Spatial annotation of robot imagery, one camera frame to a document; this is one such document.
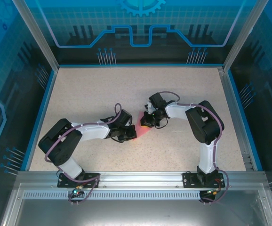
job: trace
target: glass panel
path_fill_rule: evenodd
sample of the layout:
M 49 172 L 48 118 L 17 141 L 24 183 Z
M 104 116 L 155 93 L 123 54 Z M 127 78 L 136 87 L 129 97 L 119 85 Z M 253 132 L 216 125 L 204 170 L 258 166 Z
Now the glass panel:
M 60 64 L 222 64 L 255 0 L 27 0 Z
M 272 0 L 232 64 L 231 72 L 260 162 L 272 182 Z
M 0 1 L 0 215 L 20 170 L 50 73 L 12 1 Z
M 272 225 L 266 221 L 258 191 L 229 191 L 212 207 L 204 206 L 199 200 L 87 200 L 77 211 L 67 200 L 23 200 L 16 226 L 38 226 L 47 222 L 51 226 L 83 222 L 114 226 Z

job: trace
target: beige work surface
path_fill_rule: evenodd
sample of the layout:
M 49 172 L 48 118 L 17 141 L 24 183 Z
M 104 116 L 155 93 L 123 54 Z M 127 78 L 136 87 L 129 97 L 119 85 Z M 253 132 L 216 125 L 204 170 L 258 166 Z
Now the beige work surface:
M 208 100 L 225 124 L 217 149 L 223 170 L 245 170 L 240 147 L 216 68 L 135 67 L 61 68 L 52 91 L 39 140 L 61 118 L 94 122 L 114 116 L 119 102 L 136 123 L 148 98 L 159 91 L 180 95 L 180 103 Z M 173 95 L 163 95 L 167 101 Z M 73 157 L 86 171 L 187 171 L 196 170 L 200 144 L 188 121 L 169 119 L 163 129 L 153 128 L 133 141 L 111 139 L 80 142 Z M 30 170 L 55 171 L 37 147 Z

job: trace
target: mounting plate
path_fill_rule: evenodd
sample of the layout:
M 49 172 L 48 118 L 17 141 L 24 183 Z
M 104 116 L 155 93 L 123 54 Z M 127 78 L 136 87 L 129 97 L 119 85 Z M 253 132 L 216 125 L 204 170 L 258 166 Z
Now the mounting plate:
M 225 187 L 225 181 L 222 173 L 218 173 L 215 179 L 223 180 L 221 182 L 221 188 Z M 198 179 L 197 173 L 186 172 L 182 174 L 182 181 L 184 188 L 218 188 L 219 184 L 216 181 L 213 181 L 209 184 L 203 186 Z
M 99 176 L 99 173 L 86 173 L 83 180 L 87 180 L 87 179 L 91 179 L 94 178 L 96 176 Z M 84 184 L 84 188 L 92 188 L 93 185 L 95 183 L 95 180 L 92 180 L 86 184 Z M 82 183 L 76 183 L 70 179 L 68 179 L 68 177 L 66 177 L 64 175 L 64 173 L 61 173 L 59 176 L 59 180 L 57 182 L 57 187 L 69 187 L 69 188 L 75 188 L 78 185 L 81 185 Z

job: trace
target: enclosure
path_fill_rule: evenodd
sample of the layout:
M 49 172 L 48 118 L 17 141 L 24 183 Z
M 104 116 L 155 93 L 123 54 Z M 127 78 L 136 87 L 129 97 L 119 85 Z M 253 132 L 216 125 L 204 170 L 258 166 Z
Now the enclosure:
M 223 121 L 225 197 L 209 205 L 208 188 L 185 188 L 200 145 L 173 118 L 122 144 L 80 142 L 73 157 L 100 179 L 72 207 L 40 139 L 62 118 L 114 116 L 116 103 L 139 124 L 161 91 L 207 100 Z M 272 0 L 1 0 L 0 225 L 218 222 L 272 226 Z

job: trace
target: robotic arm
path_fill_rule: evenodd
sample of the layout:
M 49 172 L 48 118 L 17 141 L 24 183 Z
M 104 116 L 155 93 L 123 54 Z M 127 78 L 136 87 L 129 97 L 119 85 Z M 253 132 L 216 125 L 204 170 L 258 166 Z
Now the robotic arm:
M 87 123 L 81 126 L 77 123 L 71 123 L 67 119 L 61 119 L 40 140 L 39 148 L 46 154 L 66 131 L 76 127 L 57 143 L 48 158 L 70 178 L 78 181 L 85 180 L 85 171 L 72 157 L 72 153 L 80 141 L 111 138 L 123 143 L 136 138 L 132 116 L 123 109 L 118 114 L 120 115 L 116 120 L 114 120 L 115 116 L 111 116 L 96 123 Z
M 218 122 L 210 114 L 213 113 L 220 121 L 222 130 L 224 124 L 208 101 L 202 101 L 198 105 L 179 104 L 177 101 L 166 102 L 160 93 L 156 93 L 149 98 L 140 120 L 141 126 L 156 127 L 161 129 L 160 121 L 162 119 L 179 118 L 188 120 L 192 132 L 200 142 L 200 162 L 197 167 L 197 178 L 202 186 L 214 183 L 218 176 L 218 170 L 215 168 L 214 159 L 216 156 L 215 141 L 219 137 L 220 128 Z

